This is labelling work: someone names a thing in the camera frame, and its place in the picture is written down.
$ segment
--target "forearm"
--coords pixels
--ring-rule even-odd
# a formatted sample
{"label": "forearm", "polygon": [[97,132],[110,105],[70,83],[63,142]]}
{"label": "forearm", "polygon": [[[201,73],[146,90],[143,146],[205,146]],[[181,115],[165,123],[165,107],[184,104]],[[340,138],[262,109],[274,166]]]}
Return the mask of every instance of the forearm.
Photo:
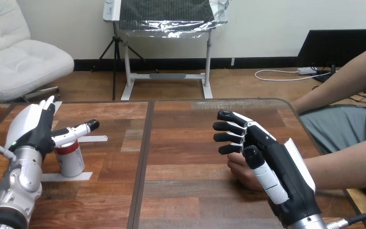
{"label": "forearm", "polygon": [[317,189],[366,187],[366,141],[305,160]]}
{"label": "forearm", "polygon": [[366,51],[354,58],[325,83],[293,102],[301,114],[346,99],[366,90]]}

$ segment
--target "black baseboard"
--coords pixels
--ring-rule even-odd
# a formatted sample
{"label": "black baseboard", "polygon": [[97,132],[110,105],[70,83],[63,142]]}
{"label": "black baseboard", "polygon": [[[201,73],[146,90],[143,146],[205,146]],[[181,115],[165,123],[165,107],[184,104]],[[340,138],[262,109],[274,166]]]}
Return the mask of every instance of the black baseboard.
{"label": "black baseboard", "polygon": [[[297,57],[250,57],[235,58],[231,66],[231,58],[211,59],[211,69],[243,69],[243,68],[287,68],[295,67]],[[116,65],[117,71],[125,71],[124,60]],[[205,69],[205,58],[200,59],[130,59],[131,71],[158,70],[200,70]],[[113,71],[113,59],[75,60],[74,71]]]}

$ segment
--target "robotic arm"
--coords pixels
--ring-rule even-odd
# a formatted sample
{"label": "robotic arm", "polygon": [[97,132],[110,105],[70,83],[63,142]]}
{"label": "robotic arm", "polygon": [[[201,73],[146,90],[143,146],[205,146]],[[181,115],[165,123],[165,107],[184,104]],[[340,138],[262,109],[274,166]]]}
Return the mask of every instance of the robotic arm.
{"label": "robotic arm", "polygon": [[97,120],[51,132],[55,105],[51,96],[32,104],[12,121],[0,153],[10,160],[0,182],[0,229],[26,229],[41,196],[41,165],[55,147],[75,141],[99,127]]}
{"label": "robotic arm", "polygon": [[284,228],[339,229],[366,219],[362,214],[326,225],[315,200],[315,183],[292,139],[284,145],[254,120],[235,112],[219,111],[214,130],[222,155],[241,153],[269,196],[269,205]]}

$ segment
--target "black tripod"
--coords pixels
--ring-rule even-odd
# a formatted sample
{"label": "black tripod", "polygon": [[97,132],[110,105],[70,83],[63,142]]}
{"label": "black tripod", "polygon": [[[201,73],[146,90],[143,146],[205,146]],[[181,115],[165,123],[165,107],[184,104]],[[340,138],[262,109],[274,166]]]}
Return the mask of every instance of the black tripod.
{"label": "black tripod", "polygon": [[[107,46],[106,50],[104,50],[103,54],[100,56],[98,65],[100,65],[100,61],[103,59],[103,56],[109,50],[110,46],[113,43],[115,43],[114,44],[114,62],[113,62],[113,100],[116,100],[116,68],[117,68],[117,63],[121,61],[119,43],[120,42],[123,43],[123,41],[117,34],[117,26],[114,21],[113,21],[113,29],[114,29],[113,39],[110,42],[110,44]],[[137,55],[143,63],[147,64],[151,68],[154,68],[155,71],[157,73],[159,73],[158,69],[156,69],[155,67],[152,67],[149,63],[147,63],[147,61],[141,55],[139,55],[139,53],[137,53],[134,49],[132,49],[129,45],[128,45],[128,49],[130,49],[135,55]],[[96,69],[96,65],[94,65],[92,67],[92,71],[95,71],[95,69]]]}

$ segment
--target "chair cushion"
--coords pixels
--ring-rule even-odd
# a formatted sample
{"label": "chair cushion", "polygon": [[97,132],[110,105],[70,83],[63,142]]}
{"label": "chair cushion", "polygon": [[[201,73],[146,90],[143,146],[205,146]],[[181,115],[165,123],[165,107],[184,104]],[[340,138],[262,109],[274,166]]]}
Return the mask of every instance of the chair cushion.
{"label": "chair cushion", "polygon": [[0,50],[30,39],[30,31],[16,0],[0,0]]}
{"label": "chair cushion", "polygon": [[71,56],[61,49],[33,40],[0,51],[0,101],[27,94],[73,71]]}

